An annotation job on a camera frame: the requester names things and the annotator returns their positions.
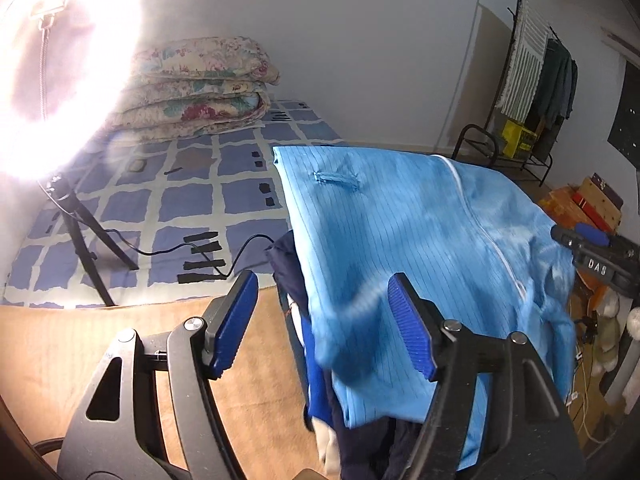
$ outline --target metal screw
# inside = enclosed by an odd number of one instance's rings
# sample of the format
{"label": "metal screw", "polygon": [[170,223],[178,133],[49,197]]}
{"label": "metal screw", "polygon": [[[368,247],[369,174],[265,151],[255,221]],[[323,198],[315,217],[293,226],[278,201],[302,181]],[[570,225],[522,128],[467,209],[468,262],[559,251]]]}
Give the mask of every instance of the metal screw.
{"label": "metal screw", "polygon": [[128,343],[133,338],[135,338],[135,336],[135,330],[133,330],[132,328],[126,328],[118,334],[118,341],[120,341],[121,343]]}
{"label": "metal screw", "polygon": [[184,322],[184,327],[190,331],[199,330],[203,323],[204,321],[200,317],[190,317]]}
{"label": "metal screw", "polygon": [[446,330],[447,332],[460,332],[460,329],[462,328],[462,323],[460,323],[455,319],[445,319],[444,322],[442,323],[442,326],[444,327],[444,330]]}
{"label": "metal screw", "polygon": [[511,340],[516,343],[516,345],[526,345],[529,339],[522,332],[514,332],[511,334]]}

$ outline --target tripod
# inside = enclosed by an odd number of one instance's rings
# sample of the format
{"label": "tripod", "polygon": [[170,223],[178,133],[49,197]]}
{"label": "tripod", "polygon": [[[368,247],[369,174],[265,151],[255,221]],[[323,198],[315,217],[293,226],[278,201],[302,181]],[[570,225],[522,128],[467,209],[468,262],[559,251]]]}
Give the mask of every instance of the tripod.
{"label": "tripod", "polygon": [[55,175],[47,182],[45,188],[49,198],[64,209],[65,213],[62,215],[62,218],[65,221],[66,230],[69,232],[71,241],[76,248],[76,254],[78,258],[80,258],[80,262],[94,284],[95,289],[98,291],[98,294],[100,294],[102,302],[105,306],[114,306],[115,303],[111,299],[106,286],[104,286],[98,269],[95,267],[97,256],[87,249],[84,243],[78,218],[81,219],[130,270],[138,270],[139,267],[118,247],[116,242],[113,241],[89,210],[78,200],[73,188],[64,176],[61,174]]}

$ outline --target tripod leg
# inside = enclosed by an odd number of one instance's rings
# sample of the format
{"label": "tripod leg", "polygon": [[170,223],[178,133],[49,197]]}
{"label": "tripod leg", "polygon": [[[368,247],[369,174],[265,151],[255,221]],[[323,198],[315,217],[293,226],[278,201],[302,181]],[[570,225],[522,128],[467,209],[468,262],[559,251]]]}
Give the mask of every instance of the tripod leg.
{"label": "tripod leg", "polygon": [[108,248],[111,249],[113,254],[115,254],[119,259],[127,266],[130,270],[138,270],[139,267],[134,263],[134,261],[129,258],[125,252],[117,245],[116,242],[113,241],[113,238],[109,236],[109,234],[104,230],[104,228],[98,223],[98,221],[94,218],[94,216],[89,212],[87,208],[79,203],[76,208],[76,214],[80,216],[82,221],[84,221],[90,228],[91,231],[95,233],[95,235],[102,240]]}
{"label": "tripod leg", "polygon": [[102,298],[102,302],[105,306],[114,306],[115,303],[113,303],[113,300],[109,295],[109,291],[104,286],[104,282],[98,273],[98,269],[95,267],[94,258],[89,252],[89,249],[86,248],[78,221],[75,218],[70,218],[66,214],[63,214],[62,218],[65,221],[66,230],[69,231],[69,234],[71,235],[71,241],[76,248],[76,254],[78,255],[78,258],[80,258],[84,271],[89,275],[91,282],[94,284],[95,290],[98,291],[98,294],[100,294],[100,297]]}

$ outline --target pinstriped blue cloth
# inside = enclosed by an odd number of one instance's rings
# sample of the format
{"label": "pinstriped blue cloth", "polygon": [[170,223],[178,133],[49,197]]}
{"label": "pinstriped blue cloth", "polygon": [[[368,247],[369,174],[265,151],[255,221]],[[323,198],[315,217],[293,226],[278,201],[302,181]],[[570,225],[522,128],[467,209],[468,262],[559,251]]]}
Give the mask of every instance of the pinstriped blue cloth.
{"label": "pinstriped blue cloth", "polygon": [[[433,155],[369,148],[274,148],[309,296],[316,359],[353,428],[383,415],[422,421],[435,385],[412,367],[386,298],[405,272],[445,318],[531,339],[562,396],[574,326],[564,306],[571,253],[506,177]],[[460,467],[476,462],[486,412],[476,397]]]}

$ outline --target black metal rack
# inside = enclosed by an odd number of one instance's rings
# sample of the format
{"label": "black metal rack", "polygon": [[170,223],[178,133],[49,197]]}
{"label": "black metal rack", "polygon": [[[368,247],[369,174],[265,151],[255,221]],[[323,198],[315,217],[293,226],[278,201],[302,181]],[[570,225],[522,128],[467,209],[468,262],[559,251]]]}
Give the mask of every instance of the black metal rack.
{"label": "black metal rack", "polygon": [[[451,158],[456,160],[460,153],[460,148],[462,144],[466,142],[469,146],[471,146],[476,152],[481,153],[485,157],[489,159],[489,162],[486,164],[487,168],[492,168],[494,170],[499,169],[514,169],[527,171],[532,178],[514,178],[514,180],[520,182],[539,182],[540,187],[545,183],[546,177],[551,171],[551,167],[553,166],[554,160],[551,154],[549,154],[546,160],[539,160],[532,153],[525,160],[516,160],[514,158],[509,158],[508,156],[503,156],[500,154],[500,142],[498,141],[498,137],[495,134],[492,134],[488,131],[489,124],[491,123],[491,119],[494,116],[495,105],[498,103],[498,99],[500,98],[500,92],[502,91],[502,85],[504,84],[504,79],[509,70],[509,65],[511,62],[511,55],[513,54],[513,45],[516,40],[516,27],[518,25],[518,17],[522,10],[522,0],[518,0],[518,4],[516,6],[516,11],[513,13],[513,28],[511,29],[511,40],[509,43],[509,49],[507,51],[507,56],[504,60],[504,66],[502,67],[502,74],[500,75],[500,82],[498,83],[498,88],[495,91],[494,102],[491,105],[489,110],[489,114],[487,115],[486,121],[484,122],[484,127],[479,126],[478,124],[468,124],[462,131],[460,131],[460,135],[458,136],[458,142],[456,143],[456,147],[453,150],[453,154]],[[553,35],[557,38],[558,35],[556,32],[551,29]],[[469,131],[475,130],[482,134],[486,140],[475,140],[475,139],[467,139],[466,134]],[[503,162],[501,165],[496,165],[498,161]],[[542,177],[537,176],[533,171],[531,171],[531,167],[534,168],[546,168],[545,173]]]}

